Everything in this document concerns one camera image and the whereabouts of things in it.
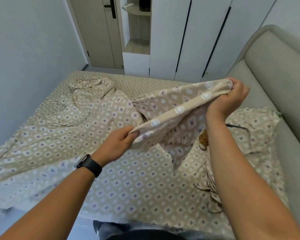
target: black watch strap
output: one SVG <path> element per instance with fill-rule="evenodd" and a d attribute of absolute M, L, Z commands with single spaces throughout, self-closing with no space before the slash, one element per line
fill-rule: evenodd
<path fill-rule="evenodd" d="M 94 161 L 90 154 L 85 155 L 77 164 L 77 168 L 85 167 L 89 169 L 95 176 L 96 178 L 100 175 L 102 172 L 102 167 Z"/>

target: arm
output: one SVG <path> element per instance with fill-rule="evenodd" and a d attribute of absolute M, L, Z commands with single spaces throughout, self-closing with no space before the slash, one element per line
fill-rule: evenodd
<path fill-rule="evenodd" d="M 216 187 L 237 239 L 300 239 L 289 210 L 257 174 L 225 125 L 249 93 L 240 81 L 219 96 L 206 114 L 209 150 Z"/>
<path fill-rule="evenodd" d="M 133 126 L 127 126 L 112 132 L 91 158 L 102 167 L 117 160 L 138 136 L 137 131 L 128 135 L 132 129 Z M 94 179 L 88 169 L 76 169 L 1 235 L 0 240 L 67 239 Z"/>

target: upholstered headboard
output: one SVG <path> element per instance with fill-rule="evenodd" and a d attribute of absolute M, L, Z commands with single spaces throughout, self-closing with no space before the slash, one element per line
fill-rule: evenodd
<path fill-rule="evenodd" d="M 251 37 L 236 63 L 243 59 L 300 142 L 300 40 L 267 25 Z"/>
<path fill-rule="evenodd" d="M 228 75 L 251 87 L 243 107 L 270 106 L 283 115 L 276 148 L 289 207 L 300 225 L 300 41 L 265 26 L 249 39 Z"/>

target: doorway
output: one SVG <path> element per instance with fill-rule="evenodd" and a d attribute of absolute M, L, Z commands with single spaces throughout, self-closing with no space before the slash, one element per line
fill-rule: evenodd
<path fill-rule="evenodd" d="M 70 0 L 94 67 L 124 68 L 116 0 Z"/>

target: pillowcase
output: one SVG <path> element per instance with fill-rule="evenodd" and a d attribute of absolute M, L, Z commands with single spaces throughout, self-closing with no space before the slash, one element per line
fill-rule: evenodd
<path fill-rule="evenodd" d="M 205 128 L 209 102 L 232 89 L 228 79 L 163 89 L 132 100 L 148 120 L 131 131 L 140 131 L 132 149 L 146 152 L 159 143 L 171 155 L 176 170 Z"/>
<path fill-rule="evenodd" d="M 280 119 L 281 114 L 269 107 L 261 109 L 245 108 L 233 112 L 227 118 L 226 123 L 246 128 L 230 127 L 228 129 L 252 167 L 287 206 L 288 199 L 284 192 L 283 171 L 274 147 L 274 130 Z M 202 153 L 203 158 L 206 158 L 205 167 L 201 178 L 195 181 L 194 185 L 200 190 L 210 192 L 208 201 L 208 210 L 210 212 L 222 212 L 222 204 L 212 172 L 209 150 L 206 152 L 202 151 Z"/>

